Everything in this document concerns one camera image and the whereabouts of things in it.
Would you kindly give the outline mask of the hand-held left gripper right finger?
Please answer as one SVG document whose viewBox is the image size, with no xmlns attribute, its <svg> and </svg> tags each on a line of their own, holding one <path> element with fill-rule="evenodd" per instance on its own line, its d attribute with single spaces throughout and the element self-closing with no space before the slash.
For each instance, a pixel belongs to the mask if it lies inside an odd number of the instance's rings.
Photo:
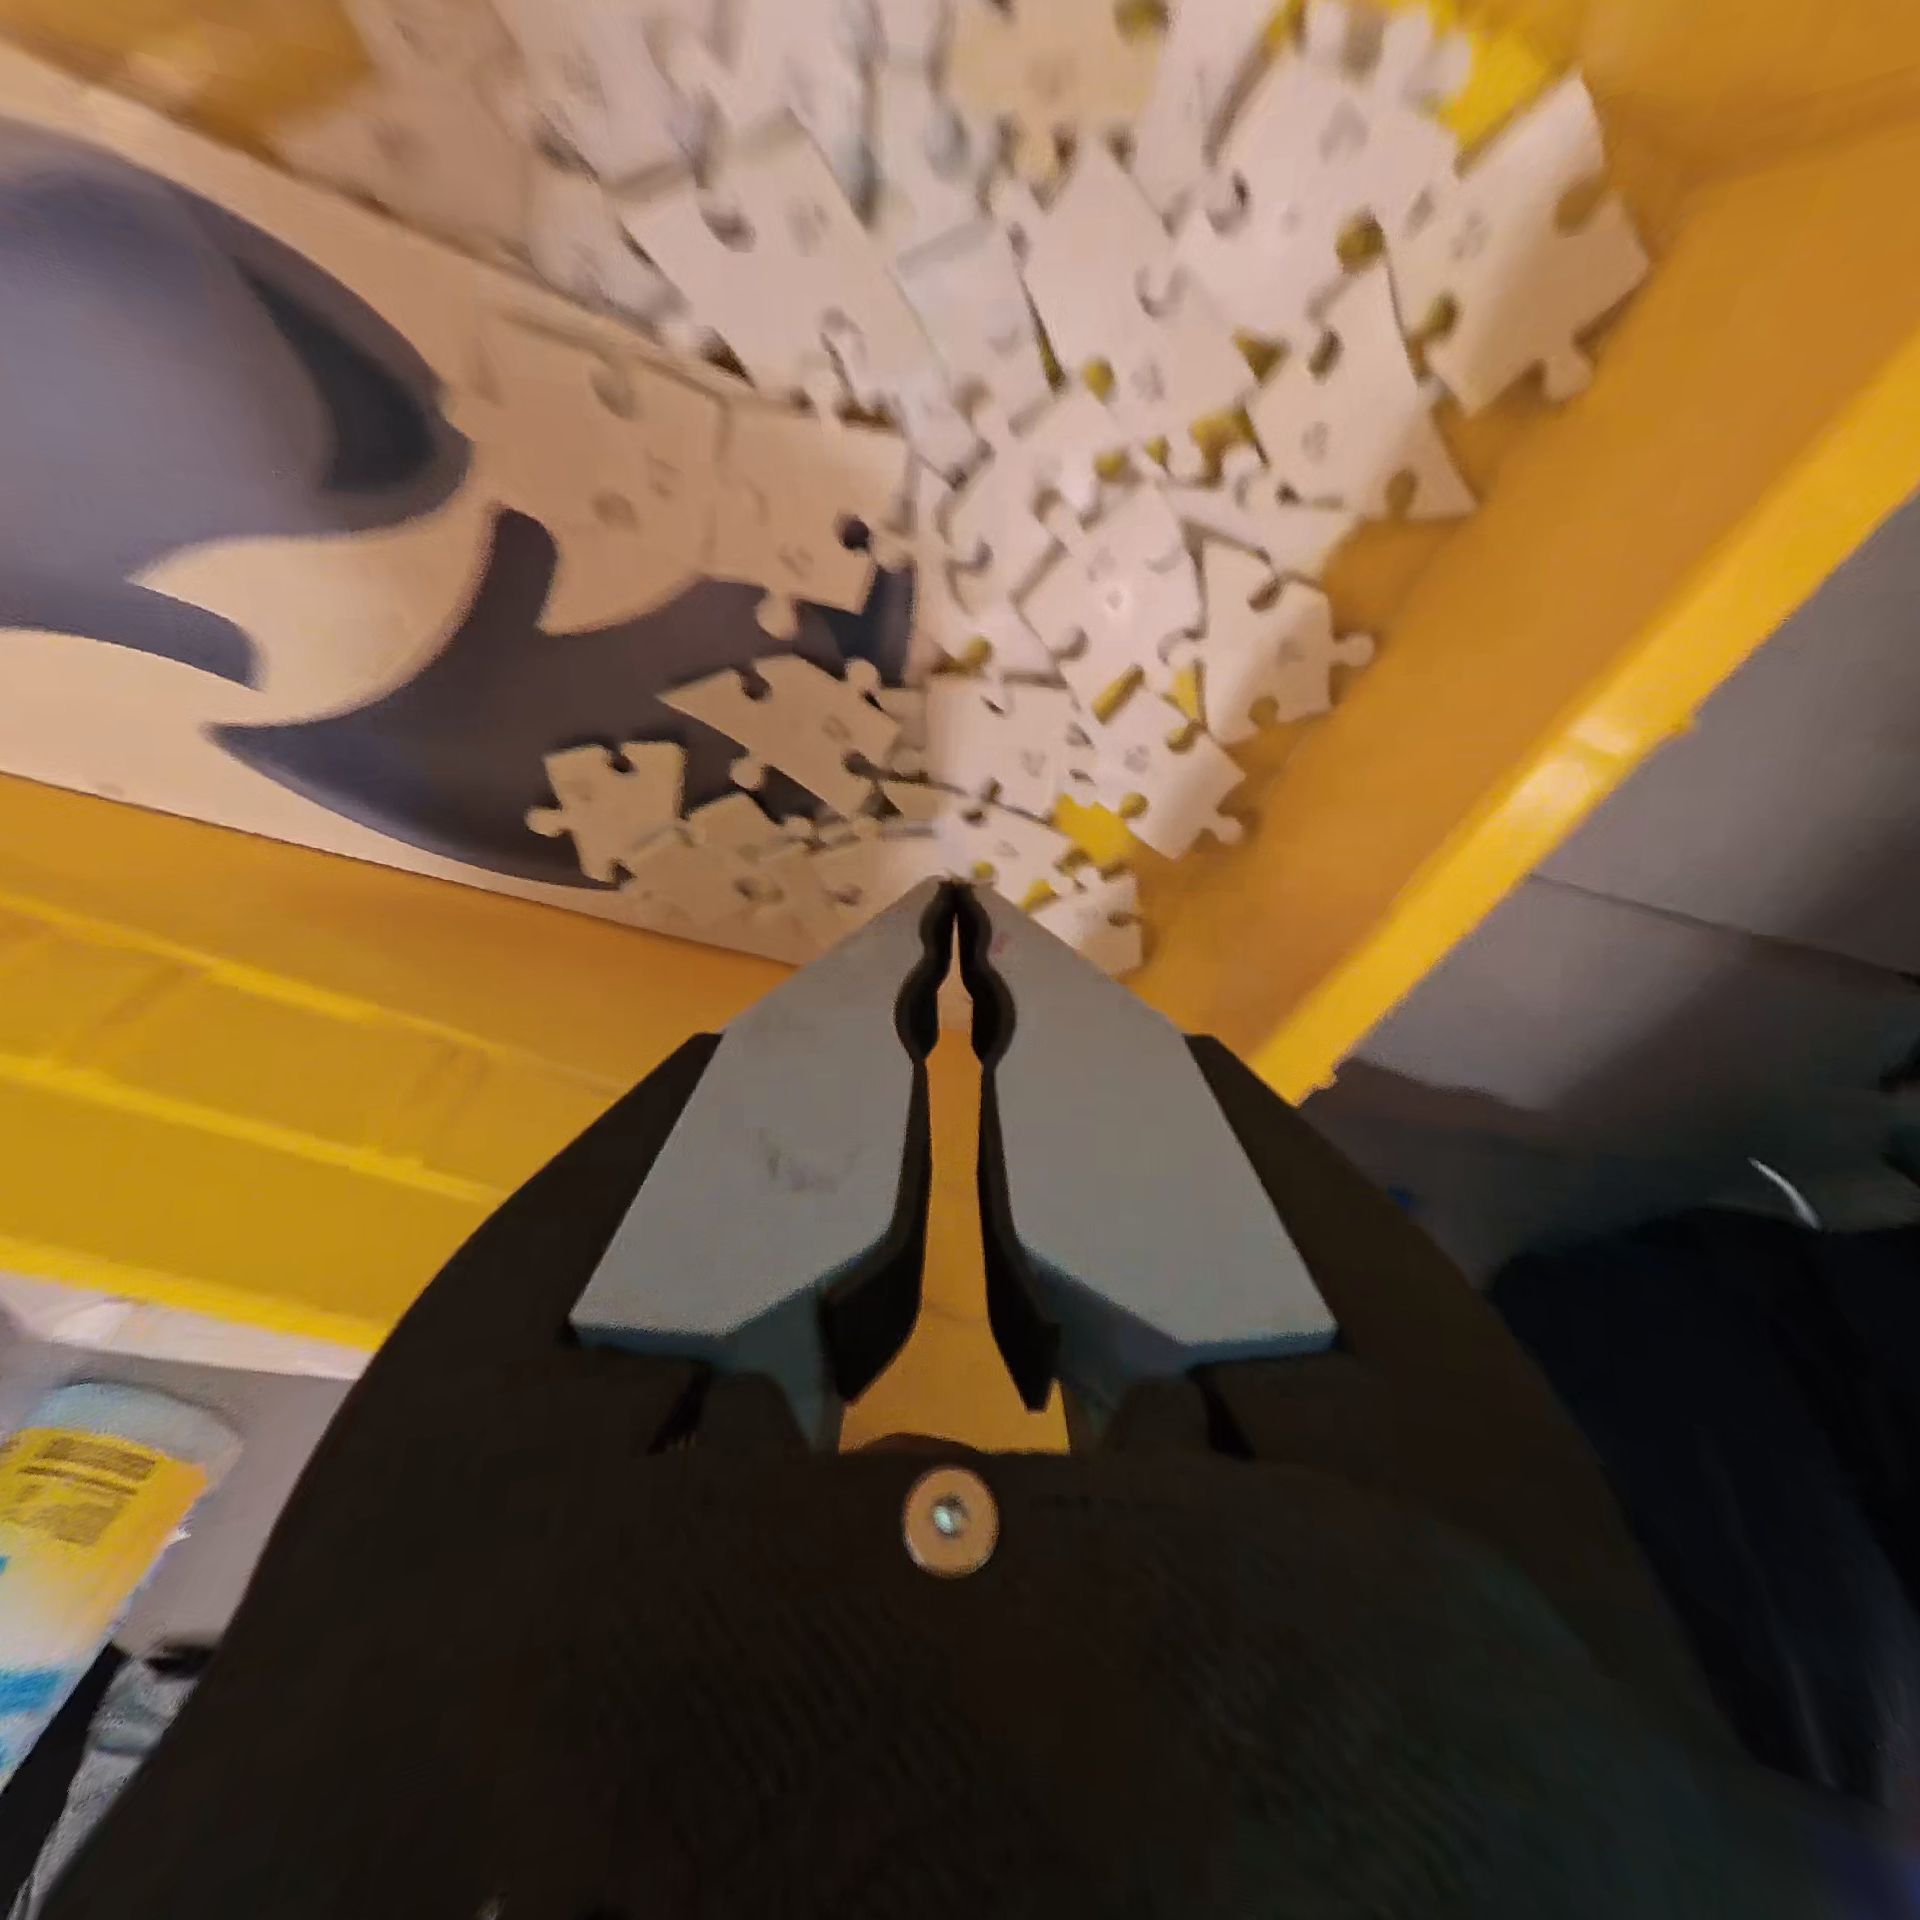
<svg viewBox="0 0 1920 1920">
<path fill-rule="evenodd" d="M 996 891 L 959 888 L 987 1310 L 1027 1405 L 1325 1353 L 1336 1321 L 1186 1032 Z"/>
</svg>

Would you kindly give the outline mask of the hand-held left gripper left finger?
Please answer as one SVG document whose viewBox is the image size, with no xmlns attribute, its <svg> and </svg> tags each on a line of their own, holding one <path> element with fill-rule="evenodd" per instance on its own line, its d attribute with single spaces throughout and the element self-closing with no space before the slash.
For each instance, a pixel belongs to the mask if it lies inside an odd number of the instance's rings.
<svg viewBox="0 0 1920 1920">
<path fill-rule="evenodd" d="M 853 1402 L 920 1311 L 927 1056 L 952 882 L 926 880 L 717 1035 L 570 1322 L 582 1343 Z"/>
</svg>

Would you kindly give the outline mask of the yellow plastic bin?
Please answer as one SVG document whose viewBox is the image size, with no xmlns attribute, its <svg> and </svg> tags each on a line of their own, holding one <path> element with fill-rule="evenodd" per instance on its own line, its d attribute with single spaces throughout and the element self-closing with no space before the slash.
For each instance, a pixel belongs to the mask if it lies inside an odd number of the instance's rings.
<svg viewBox="0 0 1920 1920">
<path fill-rule="evenodd" d="M 1142 864 L 1146 999 L 1308 1096 L 1916 490 L 1916 5 L 1516 5 L 1592 58 L 1650 285 L 1357 534 L 1382 662 Z M 549 893 L 4 776 L 4 1269 L 373 1345 L 693 1031 L 783 982 Z"/>
</svg>

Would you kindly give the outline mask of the pile of puzzle pieces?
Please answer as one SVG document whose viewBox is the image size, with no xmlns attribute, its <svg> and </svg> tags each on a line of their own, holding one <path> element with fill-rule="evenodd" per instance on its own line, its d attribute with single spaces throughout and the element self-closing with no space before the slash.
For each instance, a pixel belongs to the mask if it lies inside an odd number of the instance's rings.
<svg viewBox="0 0 1920 1920">
<path fill-rule="evenodd" d="M 1108 970 L 1131 873 L 1066 803 L 1181 856 L 1235 839 L 1232 743 L 1325 712 L 1374 643 L 1328 557 L 1474 493 L 1434 422 L 1646 275 L 1583 185 L 1565 77 L 1467 171 L 1456 43 L 1268 5 L 1163 46 L 1108 5 L 352 5 L 379 87 L 287 161 L 424 221 L 512 179 L 559 295 L 747 387 L 486 319 L 447 415 L 486 577 L 407 679 L 227 733 L 234 755 L 466 873 L 805 962 L 926 878 L 987 878 Z"/>
</svg>

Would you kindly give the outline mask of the disinfecting wipes canister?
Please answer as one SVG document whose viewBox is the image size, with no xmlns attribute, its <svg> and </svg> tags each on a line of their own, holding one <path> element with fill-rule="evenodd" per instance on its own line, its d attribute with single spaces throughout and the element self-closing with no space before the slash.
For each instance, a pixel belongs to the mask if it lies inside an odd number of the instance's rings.
<svg viewBox="0 0 1920 1920">
<path fill-rule="evenodd" d="M 2 1782 L 240 1454 L 211 1408 L 64 1383 L 2 1446 Z"/>
</svg>

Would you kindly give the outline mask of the white card with blue shapes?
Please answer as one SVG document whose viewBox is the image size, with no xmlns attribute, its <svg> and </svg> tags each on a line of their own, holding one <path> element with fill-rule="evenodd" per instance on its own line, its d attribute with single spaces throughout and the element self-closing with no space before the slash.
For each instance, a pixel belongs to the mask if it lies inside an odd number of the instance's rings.
<svg viewBox="0 0 1920 1920">
<path fill-rule="evenodd" d="M 4 771 L 810 957 L 946 864 L 887 429 L 4 49 Z"/>
</svg>

